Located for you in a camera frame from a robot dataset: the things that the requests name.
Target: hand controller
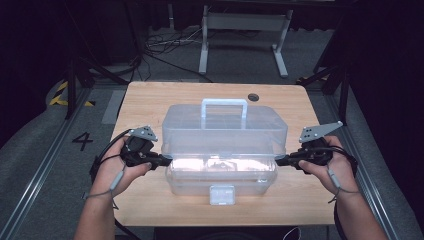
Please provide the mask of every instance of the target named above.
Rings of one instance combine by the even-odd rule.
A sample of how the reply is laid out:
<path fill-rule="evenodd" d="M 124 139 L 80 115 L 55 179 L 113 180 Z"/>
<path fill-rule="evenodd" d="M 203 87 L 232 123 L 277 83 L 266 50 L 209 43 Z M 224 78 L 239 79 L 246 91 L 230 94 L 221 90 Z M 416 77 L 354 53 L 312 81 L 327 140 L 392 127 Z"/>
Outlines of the hand controller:
<path fill-rule="evenodd" d="M 121 149 L 122 160 L 128 167 L 134 167 L 143 163 L 150 162 L 151 170 L 155 170 L 158 166 L 169 166 L 172 158 L 167 158 L 162 154 L 151 152 L 153 143 L 150 140 L 137 136 L 130 136 Z"/>
<path fill-rule="evenodd" d="M 327 141 L 321 137 L 316 140 L 302 143 L 302 147 L 290 155 L 282 158 L 276 158 L 278 166 L 293 166 L 297 170 L 303 170 L 299 166 L 300 160 L 305 160 L 320 166 L 325 166 L 333 158 L 333 151 L 328 148 Z"/>

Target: black curtain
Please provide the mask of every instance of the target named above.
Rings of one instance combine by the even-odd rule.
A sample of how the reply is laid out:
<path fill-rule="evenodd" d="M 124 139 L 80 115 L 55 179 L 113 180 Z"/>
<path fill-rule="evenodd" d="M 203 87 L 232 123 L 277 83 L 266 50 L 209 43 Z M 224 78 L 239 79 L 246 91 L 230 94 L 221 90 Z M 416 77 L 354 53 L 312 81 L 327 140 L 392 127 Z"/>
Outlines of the black curtain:
<path fill-rule="evenodd" d="M 322 65 L 348 66 L 351 87 L 384 160 L 424 231 L 424 7 L 421 1 L 360 2 Z"/>
<path fill-rule="evenodd" d="M 0 6 L 0 147 L 46 109 L 45 96 L 66 68 L 62 36 L 42 10 L 37 1 Z"/>

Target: metal stand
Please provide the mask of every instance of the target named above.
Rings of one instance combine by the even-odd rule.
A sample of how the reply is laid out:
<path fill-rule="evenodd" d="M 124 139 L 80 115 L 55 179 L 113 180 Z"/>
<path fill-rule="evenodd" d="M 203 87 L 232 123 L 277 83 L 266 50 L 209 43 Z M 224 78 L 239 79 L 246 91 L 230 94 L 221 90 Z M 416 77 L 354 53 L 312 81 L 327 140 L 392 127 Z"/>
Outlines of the metal stand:
<path fill-rule="evenodd" d="M 200 53 L 199 73 L 206 74 L 209 29 L 279 31 L 281 32 L 280 40 L 277 44 L 272 45 L 272 49 L 280 76 L 286 78 L 288 73 L 281 54 L 281 49 L 287 35 L 292 14 L 292 10 L 287 11 L 286 15 L 211 13 L 209 12 L 208 6 L 204 6 L 202 21 L 203 41 Z"/>

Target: plastic box lid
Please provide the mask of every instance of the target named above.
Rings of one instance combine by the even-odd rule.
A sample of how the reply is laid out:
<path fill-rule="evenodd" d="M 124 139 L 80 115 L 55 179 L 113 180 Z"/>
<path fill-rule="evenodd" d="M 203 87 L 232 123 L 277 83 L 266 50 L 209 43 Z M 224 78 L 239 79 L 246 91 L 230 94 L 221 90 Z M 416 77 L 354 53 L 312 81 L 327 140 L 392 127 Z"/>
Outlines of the plastic box lid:
<path fill-rule="evenodd" d="M 243 194 L 238 183 L 265 182 L 266 190 L 277 175 L 274 158 L 286 154 L 287 124 L 272 108 L 248 106 L 244 99 L 173 105 L 162 134 L 162 154 L 173 158 L 167 179 L 176 194 L 177 185 L 182 194 L 196 194 L 195 186 L 209 189 L 216 184 L 234 185 L 237 195 Z"/>

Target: table top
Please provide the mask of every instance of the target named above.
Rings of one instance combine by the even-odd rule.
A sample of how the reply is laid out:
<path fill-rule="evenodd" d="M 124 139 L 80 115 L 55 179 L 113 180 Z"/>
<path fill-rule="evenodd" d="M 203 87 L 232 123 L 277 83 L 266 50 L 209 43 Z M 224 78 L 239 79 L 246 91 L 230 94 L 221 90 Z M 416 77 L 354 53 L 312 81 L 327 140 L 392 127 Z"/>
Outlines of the table top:
<path fill-rule="evenodd" d="M 255 93 L 259 101 L 249 101 Z M 162 122 L 173 104 L 201 104 L 203 98 L 246 99 L 249 105 L 272 107 L 288 125 L 287 153 L 300 147 L 305 126 L 318 125 L 305 89 L 293 85 L 133 82 L 128 86 L 113 132 L 150 125 L 160 153 Z M 177 196 L 164 167 L 136 179 L 115 198 L 115 217 L 126 226 L 272 226 L 334 224 L 333 197 L 313 175 L 279 167 L 278 177 L 261 196 L 237 196 L 236 204 L 212 206 L 209 196 Z"/>

